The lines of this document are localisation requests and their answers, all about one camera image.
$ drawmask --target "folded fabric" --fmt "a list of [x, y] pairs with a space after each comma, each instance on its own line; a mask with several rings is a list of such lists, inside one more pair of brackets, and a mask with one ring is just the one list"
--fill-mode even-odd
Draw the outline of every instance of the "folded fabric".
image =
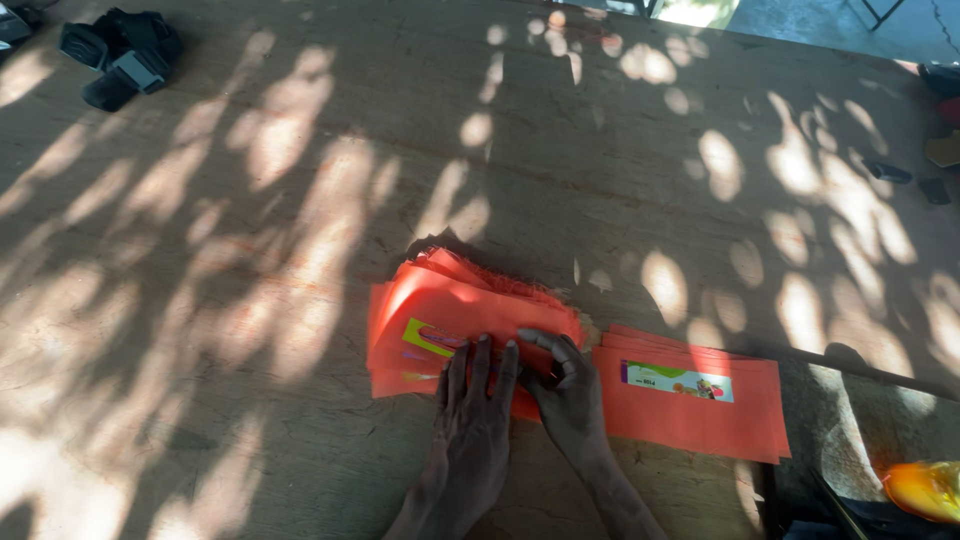
[[611, 325], [593, 363], [610, 435], [767, 463], [790, 456], [773, 360]]
[[[507, 341], [519, 328], [565, 333], [583, 346], [579, 314], [542, 286], [485, 270], [447, 250], [434, 248], [406, 261], [390, 282], [371, 287], [367, 368], [375, 398], [408, 392], [433, 393], [444, 363], [465, 339], [490, 335], [494, 377]], [[545, 375], [552, 356], [518, 344], [524, 360]], [[539, 420], [533, 398], [522, 388], [513, 414]]]
[[[586, 341], [577, 311], [545, 287], [433, 248], [371, 287], [372, 394], [434, 393], [456, 347], [482, 333], [492, 339], [495, 378], [503, 348], [519, 328], [565, 333], [580, 348]], [[549, 377], [552, 356], [528, 343], [518, 346], [524, 362]], [[610, 435], [768, 463], [790, 456], [772, 360], [611, 325], [602, 346], [593, 348], [593, 363]], [[540, 420], [537, 403], [520, 386], [512, 413]]]

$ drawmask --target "black buckle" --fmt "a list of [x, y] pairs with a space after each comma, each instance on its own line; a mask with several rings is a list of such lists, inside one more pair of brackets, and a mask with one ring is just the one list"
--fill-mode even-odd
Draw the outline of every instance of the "black buckle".
[[107, 67], [109, 56], [107, 43], [84, 26], [72, 22], [64, 24], [57, 48], [64, 55], [92, 70], [103, 71]]

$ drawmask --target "orange bag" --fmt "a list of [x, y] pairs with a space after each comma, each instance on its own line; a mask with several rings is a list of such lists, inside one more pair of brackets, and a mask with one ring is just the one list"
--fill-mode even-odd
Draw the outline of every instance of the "orange bag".
[[[611, 331], [631, 337], [605, 333], [604, 346], [593, 348], [593, 363], [604, 385], [608, 434], [767, 463], [790, 456], [776, 362], [619, 325], [611, 325]], [[732, 402], [690, 395], [694, 392], [683, 384], [671, 392], [627, 383], [626, 366], [631, 362], [656, 366], [667, 374], [729, 378]]]
[[[400, 265], [394, 280], [371, 287], [367, 368], [372, 393], [433, 393], [437, 376], [456, 346], [488, 333], [493, 372], [507, 341], [519, 328], [566, 333], [583, 345], [586, 335], [577, 312], [546, 289], [484, 270], [443, 249], [420, 254]], [[549, 374], [552, 356], [519, 342], [524, 360]], [[539, 420], [533, 398], [519, 386], [513, 414]]]

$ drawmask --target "printed label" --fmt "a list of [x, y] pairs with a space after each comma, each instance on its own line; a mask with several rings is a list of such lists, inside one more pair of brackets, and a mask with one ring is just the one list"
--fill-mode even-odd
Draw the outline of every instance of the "printed label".
[[733, 403], [732, 382], [729, 377], [723, 375], [711, 375], [621, 359], [620, 377], [623, 382], [635, 386]]

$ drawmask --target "brown object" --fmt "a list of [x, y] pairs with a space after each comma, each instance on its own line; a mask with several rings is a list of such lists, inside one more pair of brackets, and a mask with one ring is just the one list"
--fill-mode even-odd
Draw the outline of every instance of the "brown object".
[[955, 131], [948, 137], [928, 139], [924, 153], [938, 167], [950, 167], [960, 163], [960, 131]]
[[[34, 530], [382, 533], [434, 406], [370, 398], [369, 285], [447, 229], [603, 329], [958, 387], [960, 216], [854, 155], [935, 176], [911, 66], [544, 2], [160, 9], [194, 38], [117, 114], [56, 51], [85, 3], [0, 66], [0, 512]], [[512, 445], [476, 537], [601, 537], [542, 427]], [[671, 538], [760, 535], [752, 464], [613, 447]]]

